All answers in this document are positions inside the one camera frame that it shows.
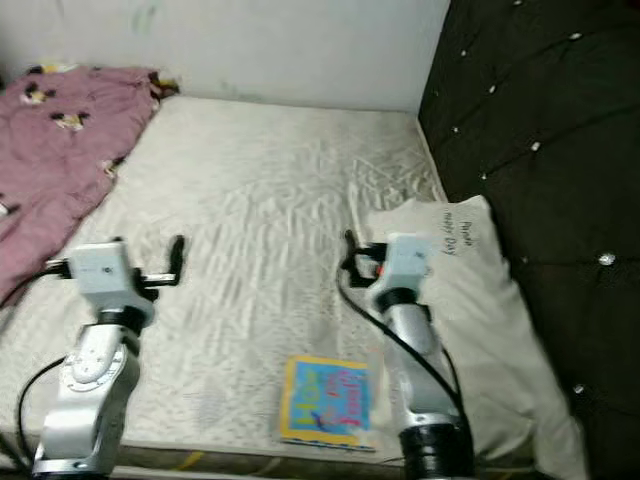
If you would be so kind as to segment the purple cartoon mouse blanket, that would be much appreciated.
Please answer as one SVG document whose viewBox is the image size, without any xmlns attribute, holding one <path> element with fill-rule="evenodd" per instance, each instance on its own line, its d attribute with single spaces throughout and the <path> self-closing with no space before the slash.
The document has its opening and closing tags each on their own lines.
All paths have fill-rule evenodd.
<svg viewBox="0 0 640 480">
<path fill-rule="evenodd" d="M 179 84 L 142 67 L 37 65 L 0 96 L 0 305 L 63 250 Z"/>
</svg>

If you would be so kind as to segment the white pillow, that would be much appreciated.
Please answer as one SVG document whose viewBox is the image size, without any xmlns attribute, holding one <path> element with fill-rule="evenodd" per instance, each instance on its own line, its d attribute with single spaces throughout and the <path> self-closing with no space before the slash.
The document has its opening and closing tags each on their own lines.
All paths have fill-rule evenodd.
<svg viewBox="0 0 640 480">
<path fill-rule="evenodd" d="M 422 302 L 456 361 L 477 456 L 493 466 L 529 461 L 554 480 L 589 480 L 581 428 L 500 251 L 489 202 L 410 200 L 369 212 L 362 233 L 378 242 L 392 233 L 430 239 Z"/>
</svg>

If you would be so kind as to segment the black tufted headboard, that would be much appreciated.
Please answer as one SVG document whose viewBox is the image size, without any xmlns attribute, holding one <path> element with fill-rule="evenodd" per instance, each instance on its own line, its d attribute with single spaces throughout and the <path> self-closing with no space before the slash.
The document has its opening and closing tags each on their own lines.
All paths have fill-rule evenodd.
<svg viewBox="0 0 640 480">
<path fill-rule="evenodd" d="M 453 0 L 419 120 L 492 205 L 590 480 L 640 480 L 640 0 Z"/>
</svg>

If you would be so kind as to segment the dark bed frame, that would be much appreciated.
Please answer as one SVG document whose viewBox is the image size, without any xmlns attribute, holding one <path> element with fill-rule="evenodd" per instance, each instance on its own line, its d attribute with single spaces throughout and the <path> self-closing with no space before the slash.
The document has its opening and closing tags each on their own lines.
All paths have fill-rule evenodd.
<svg viewBox="0 0 640 480">
<path fill-rule="evenodd" d="M 127 445 L 111 479 L 127 480 L 408 480 L 398 454 L 332 451 L 324 454 L 184 451 Z M 640 480 L 640 461 L 603 476 L 562 477 L 536 470 L 524 452 L 506 457 L 477 457 L 477 480 Z"/>
</svg>

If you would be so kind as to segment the white quilted mattress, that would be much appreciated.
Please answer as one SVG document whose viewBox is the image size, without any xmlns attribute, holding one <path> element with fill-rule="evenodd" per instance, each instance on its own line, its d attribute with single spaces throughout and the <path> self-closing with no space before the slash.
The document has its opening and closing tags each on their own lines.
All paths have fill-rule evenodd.
<svg viewBox="0 0 640 480">
<path fill-rule="evenodd" d="M 285 362 L 340 358 L 380 378 L 384 335 L 337 292 L 344 230 L 442 196 L 410 114 L 166 100 L 68 241 L 122 237 L 155 273 L 187 239 L 183 278 L 141 335 L 122 449 L 329 456 L 279 440 Z M 360 453 L 399 454 L 387 404 L 375 421 L 376 449 Z"/>
</svg>

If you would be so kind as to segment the colourful children's book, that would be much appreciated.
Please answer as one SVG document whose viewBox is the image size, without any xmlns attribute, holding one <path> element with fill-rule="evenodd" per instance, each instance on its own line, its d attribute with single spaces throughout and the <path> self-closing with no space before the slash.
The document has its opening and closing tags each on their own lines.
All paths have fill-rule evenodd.
<svg viewBox="0 0 640 480">
<path fill-rule="evenodd" d="M 276 431 L 280 442 L 374 452 L 366 364 L 310 355 L 285 362 Z"/>
</svg>

